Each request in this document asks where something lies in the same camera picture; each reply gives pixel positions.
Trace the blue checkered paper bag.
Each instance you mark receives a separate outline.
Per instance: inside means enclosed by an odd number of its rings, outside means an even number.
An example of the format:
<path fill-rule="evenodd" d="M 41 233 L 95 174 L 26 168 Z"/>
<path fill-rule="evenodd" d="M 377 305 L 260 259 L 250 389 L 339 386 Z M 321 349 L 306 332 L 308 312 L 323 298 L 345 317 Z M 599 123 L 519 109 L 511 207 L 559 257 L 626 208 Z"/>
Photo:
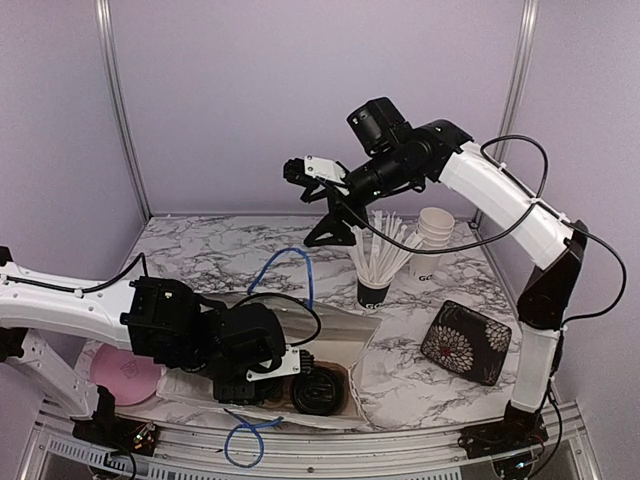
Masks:
<path fill-rule="evenodd" d="M 249 371 L 244 383 L 269 394 L 256 404 L 247 400 L 224 400 L 222 390 L 196 373 L 168 370 L 160 378 L 157 395 L 200 410 L 229 412 L 241 417 L 283 421 L 323 430 L 351 430 L 368 424 L 357 392 L 362 377 L 362 358 L 381 320 L 354 315 L 314 300 L 312 264 L 299 248 L 285 248 L 270 259 L 297 253 L 306 263 L 309 297 L 300 300 L 276 292 L 256 292 L 267 271 L 264 267 L 242 295 L 238 292 L 210 294 L 231 308 L 235 304 L 263 305 L 279 319 L 287 341 L 282 360 L 282 376 Z"/>

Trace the brown cardboard cup carrier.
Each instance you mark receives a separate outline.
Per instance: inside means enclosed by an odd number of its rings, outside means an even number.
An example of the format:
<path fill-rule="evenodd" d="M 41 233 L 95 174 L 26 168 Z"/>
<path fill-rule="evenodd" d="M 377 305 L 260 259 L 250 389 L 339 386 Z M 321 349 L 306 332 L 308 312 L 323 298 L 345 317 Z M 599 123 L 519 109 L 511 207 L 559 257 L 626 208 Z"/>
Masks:
<path fill-rule="evenodd" d="M 267 402 L 288 403 L 305 415 L 332 416 L 340 413 L 346 402 L 346 377 L 326 366 L 313 367 L 308 373 L 277 379 L 268 390 Z"/>

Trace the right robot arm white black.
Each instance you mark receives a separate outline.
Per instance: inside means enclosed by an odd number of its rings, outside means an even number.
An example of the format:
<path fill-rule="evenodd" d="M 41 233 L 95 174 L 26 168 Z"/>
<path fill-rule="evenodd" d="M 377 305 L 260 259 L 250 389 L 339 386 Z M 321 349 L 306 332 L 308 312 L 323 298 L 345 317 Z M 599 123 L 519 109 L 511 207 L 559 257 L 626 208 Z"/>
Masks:
<path fill-rule="evenodd" d="M 442 184 L 473 203 L 511 236 L 534 264 L 517 303 L 523 335 L 516 382 L 495 430 L 506 448 L 515 448 L 534 431 L 544 404 L 553 359 L 559 350 L 563 315 L 580 274 L 588 232 L 492 160 L 483 145 L 454 123 L 438 119 L 412 126 L 387 97 L 373 99 L 347 118 L 368 156 L 349 170 L 339 161 L 307 155 L 290 159 L 284 178 L 303 187 L 305 203 L 326 200 L 327 214 L 304 240 L 308 247 L 353 246 L 357 229 L 396 248 L 402 243 L 370 224 L 366 208 L 406 191 Z"/>

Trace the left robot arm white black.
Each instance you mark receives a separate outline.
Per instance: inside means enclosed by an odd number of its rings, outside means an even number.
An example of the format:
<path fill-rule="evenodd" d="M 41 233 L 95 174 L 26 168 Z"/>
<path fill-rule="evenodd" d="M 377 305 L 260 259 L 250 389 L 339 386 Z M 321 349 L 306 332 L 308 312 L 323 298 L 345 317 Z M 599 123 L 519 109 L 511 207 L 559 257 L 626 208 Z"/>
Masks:
<path fill-rule="evenodd" d="M 76 421 L 106 445 L 125 438 L 114 397 L 89 383 L 42 339 L 50 331 L 94 339 L 168 369 L 215 381 L 225 401 L 252 402 L 258 385 L 298 372 L 276 313 L 261 304 L 228 307 L 186 284 L 125 273 L 104 281 L 43 274 L 1 249 L 1 359 L 30 375 Z"/>

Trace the white wrapped straws bundle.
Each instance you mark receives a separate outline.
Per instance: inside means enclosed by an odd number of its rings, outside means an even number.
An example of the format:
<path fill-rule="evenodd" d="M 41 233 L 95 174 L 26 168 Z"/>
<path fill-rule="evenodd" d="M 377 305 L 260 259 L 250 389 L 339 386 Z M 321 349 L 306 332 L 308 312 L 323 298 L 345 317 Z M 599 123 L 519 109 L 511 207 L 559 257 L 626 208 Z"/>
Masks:
<path fill-rule="evenodd" d="M 407 249 L 420 248 L 422 240 L 415 228 L 409 227 L 395 212 L 373 211 L 370 225 L 401 247 L 368 229 L 352 227 L 356 244 L 349 246 L 347 252 L 361 280 L 371 285 L 389 284 L 411 257 Z"/>

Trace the black cup holding straws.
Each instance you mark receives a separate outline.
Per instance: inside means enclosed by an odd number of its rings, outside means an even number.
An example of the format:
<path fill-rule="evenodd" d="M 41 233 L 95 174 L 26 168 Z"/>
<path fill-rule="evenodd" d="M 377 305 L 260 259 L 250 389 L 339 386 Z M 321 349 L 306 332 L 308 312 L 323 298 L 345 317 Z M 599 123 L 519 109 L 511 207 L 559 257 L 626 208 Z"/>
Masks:
<path fill-rule="evenodd" d="M 384 303 L 391 283 L 375 283 L 357 277 L 356 300 L 365 310 L 377 310 Z"/>

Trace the pink plastic plate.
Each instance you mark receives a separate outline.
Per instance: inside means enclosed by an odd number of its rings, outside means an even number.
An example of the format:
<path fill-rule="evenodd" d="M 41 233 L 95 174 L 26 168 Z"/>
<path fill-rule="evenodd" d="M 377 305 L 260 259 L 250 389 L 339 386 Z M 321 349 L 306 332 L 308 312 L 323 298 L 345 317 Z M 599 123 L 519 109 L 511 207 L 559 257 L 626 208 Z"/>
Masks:
<path fill-rule="evenodd" d="M 115 398 L 115 405 L 133 406 L 155 395 L 162 369 L 149 357 L 102 345 L 91 360 L 89 379 Z"/>

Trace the stack of white paper cups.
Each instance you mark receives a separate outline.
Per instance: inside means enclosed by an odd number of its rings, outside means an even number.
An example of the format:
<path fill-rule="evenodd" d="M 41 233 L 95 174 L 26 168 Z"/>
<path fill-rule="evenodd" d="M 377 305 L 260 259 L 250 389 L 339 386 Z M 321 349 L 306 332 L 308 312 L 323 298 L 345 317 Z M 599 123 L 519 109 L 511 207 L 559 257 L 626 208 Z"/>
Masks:
<path fill-rule="evenodd" d="M 422 238 L 419 249 L 444 249 L 448 246 L 454 226 L 455 219 L 448 211 L 437 207 L 423 208 L 416 228 L 416 233 Z M 430 280 L 441 257 L 441 254 L 414 254 L 409 262 L 410 277 L 418 283 Z"/>

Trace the black floral square dish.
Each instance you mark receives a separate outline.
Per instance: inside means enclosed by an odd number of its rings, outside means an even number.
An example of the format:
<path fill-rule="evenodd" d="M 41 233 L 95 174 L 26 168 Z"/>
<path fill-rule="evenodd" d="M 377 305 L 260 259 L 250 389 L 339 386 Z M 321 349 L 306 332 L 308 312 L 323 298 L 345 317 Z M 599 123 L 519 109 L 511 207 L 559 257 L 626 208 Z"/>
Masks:
<path fill-rule="evenodd" d="M 494 386 L 501 374 L 512 329 L 451 300 L 437 312 L 420 351 L 431 362 L 467 381 Z"/>

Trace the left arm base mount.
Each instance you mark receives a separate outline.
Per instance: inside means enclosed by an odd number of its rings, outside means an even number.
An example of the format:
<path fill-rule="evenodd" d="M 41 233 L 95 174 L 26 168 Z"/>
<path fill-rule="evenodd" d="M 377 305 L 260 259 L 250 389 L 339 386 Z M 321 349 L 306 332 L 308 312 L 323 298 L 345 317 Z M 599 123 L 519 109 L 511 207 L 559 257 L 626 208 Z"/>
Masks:
<path fill-rule="evenodd" d="M 97 387 L 98 403 L 89 420 L 75 420 L 76 439 L 115 447 L 126 453 L 151 457 L 156 449 L 159 428 L 152 421 L 122 418 L 115 412 L 115 397 L 104 386 Z"/>

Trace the right aluminium frame post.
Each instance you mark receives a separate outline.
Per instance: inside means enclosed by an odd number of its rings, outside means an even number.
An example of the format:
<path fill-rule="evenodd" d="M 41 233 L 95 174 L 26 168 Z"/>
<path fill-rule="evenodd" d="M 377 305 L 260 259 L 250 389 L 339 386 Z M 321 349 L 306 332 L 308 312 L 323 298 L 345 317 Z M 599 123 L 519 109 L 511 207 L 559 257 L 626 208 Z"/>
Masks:
<path fill-rule="evenodd" d="M 539 5 L 540 2 L 538 0 L 525 0 L 523 2 L 513 67 L 498 130 L 499 136 L 514 133 L 518 109 L 523 99 L 527 75 L 531 64 Z"/>

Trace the aluminium frame post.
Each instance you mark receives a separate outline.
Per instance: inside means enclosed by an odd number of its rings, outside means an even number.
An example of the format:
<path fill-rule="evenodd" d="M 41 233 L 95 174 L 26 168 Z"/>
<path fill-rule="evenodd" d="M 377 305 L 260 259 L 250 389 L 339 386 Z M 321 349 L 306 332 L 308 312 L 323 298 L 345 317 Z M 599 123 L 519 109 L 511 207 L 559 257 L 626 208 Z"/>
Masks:
<path fill-rule="evenodd" d="M 98 34 L 103 55 L 107 88 L 111 100 L 121 147 L 123 150 L 124 160 L 132 184 L 138 209 L 140 211 L 140 215 L 143 219 L 143 222 L 148 223 L 152 218 L 152 211 L 145 190 L 130 122 L 126 110 L 124 91 L 122 88 L 118 66 L 116 42 L 112 25 L 111 2 L 108 0 L 96 0 L 94 4 L 98 25 Z"/>
<path fill-rule="evenodd" d="M 539 5 L 540 2 L 538 0 L 525 0 L 523 2 L 513 67 L 498 130 L 499 136 L 514 133 L 518 109 L 523 99 L 527 75 L 531 64 Z"/>

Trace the aluminium front rail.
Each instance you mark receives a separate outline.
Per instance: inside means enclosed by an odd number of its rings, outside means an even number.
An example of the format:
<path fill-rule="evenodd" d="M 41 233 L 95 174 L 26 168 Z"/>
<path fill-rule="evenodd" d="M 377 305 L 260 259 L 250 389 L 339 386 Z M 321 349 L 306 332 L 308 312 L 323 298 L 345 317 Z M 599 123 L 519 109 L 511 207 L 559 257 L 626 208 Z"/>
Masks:
<path fill-rule="evenodd" d="M 211 426 L 157 422 L 154 451 L 117 456 L 73 437 L 72 422 L 42 404 L 17 472 L 19 479 L 82 479 L 96 470 L 127 479 L 505 479 L 525 468 L 533 479 L 602 476 L 576 404 L 544 412 L 544 444 L 470 458 L 451 426 L 375 432 L 296 432 L 286 426 L 228 434 Z"/>

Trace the left aluminium frame post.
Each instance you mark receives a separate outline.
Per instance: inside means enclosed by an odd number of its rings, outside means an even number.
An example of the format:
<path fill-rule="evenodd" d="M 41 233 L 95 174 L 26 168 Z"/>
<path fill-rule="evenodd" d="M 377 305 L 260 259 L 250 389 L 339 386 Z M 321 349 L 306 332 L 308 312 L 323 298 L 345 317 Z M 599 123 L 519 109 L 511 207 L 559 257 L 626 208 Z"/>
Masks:
<path fill-rule="evenodd" d="M 98 25 L 98 34 L 103 55 L 107 88 L 111 100 L 121 147 L 123 150 L 124 160 L 132 184 L 138 209 L 140 211 L 140 215 L 143 219 L 143 222 L 148 223 L 152 218 L 152 211 L 145 190 L 130 122 L 126 110 L 124 91 L 122 88 L 118 66 L 116 42 L 112 25 L 111 2 L 108 0 L 96 0 L 94 4 Z"/>

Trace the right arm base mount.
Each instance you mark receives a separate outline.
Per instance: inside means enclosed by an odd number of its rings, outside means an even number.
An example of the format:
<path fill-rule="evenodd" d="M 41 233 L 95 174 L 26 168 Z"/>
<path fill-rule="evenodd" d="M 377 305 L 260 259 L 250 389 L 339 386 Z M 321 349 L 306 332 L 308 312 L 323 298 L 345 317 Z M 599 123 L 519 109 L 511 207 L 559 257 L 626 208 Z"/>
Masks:
<path fill-rule="evenodd" d="M 541 411 L 542 407 L 538 407 L 528 412 L 509 401 L 500 420 L 463 428 L 458 446 L 468 459 L 475 459 L 542 445 L 549 435 Z"/>

